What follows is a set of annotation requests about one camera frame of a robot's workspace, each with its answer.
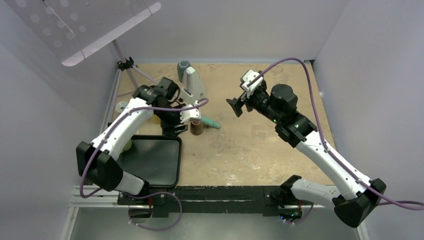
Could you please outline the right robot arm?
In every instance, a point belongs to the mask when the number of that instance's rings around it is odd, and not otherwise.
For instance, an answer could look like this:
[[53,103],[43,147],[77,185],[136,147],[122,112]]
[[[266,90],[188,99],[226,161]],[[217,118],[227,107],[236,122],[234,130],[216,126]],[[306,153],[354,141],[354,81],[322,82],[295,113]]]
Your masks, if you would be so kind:
[[257,111],[275,123],[275,132],[291,147],[312,160],[333,182],[333,186],[311,182],[292,175],[280,186],[279,193],[269,196],[280,204],[296,200],[309,201],[330,209],[347,226],[357,228],[378,206],[386,184],[379,178],[371,180],[340,157],[337,152],[321,140],[318,128],[306,116],[298,112],[298,97],[286,84],[276,84],[271,92],[261,85],[249,95],[244,91],[238,98],[226,102],[239,117],[242,107]]

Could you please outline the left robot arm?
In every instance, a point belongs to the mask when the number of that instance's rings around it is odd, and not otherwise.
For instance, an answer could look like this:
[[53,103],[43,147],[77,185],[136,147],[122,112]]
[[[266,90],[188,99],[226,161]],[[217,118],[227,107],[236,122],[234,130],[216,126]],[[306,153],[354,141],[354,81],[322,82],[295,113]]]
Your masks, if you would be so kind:
[[117,160],[133,135],[147,120],[158,116],[166,126],[179,126],[185,122],[193,104],[172,105],[179,86],[169,78],[157,85],[141,85],[132,95],[121,114],[99,136],[90,142],[81,141],[76,147],[78,174],[81,176],[80,196],[88,198],[84,184],[89,181],[105,191],[120,191],[138,205],[149,199],[150,184],[140,176],[122,169]]

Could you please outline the green mug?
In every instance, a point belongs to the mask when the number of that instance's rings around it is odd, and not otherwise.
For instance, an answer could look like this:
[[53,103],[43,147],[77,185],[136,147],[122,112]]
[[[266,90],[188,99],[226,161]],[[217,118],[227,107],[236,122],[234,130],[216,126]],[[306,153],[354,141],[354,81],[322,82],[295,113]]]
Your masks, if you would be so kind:
[[126,144],[123,146],[121,153],[128,151],[132,147],[133,143],[132,140],[129,139]]

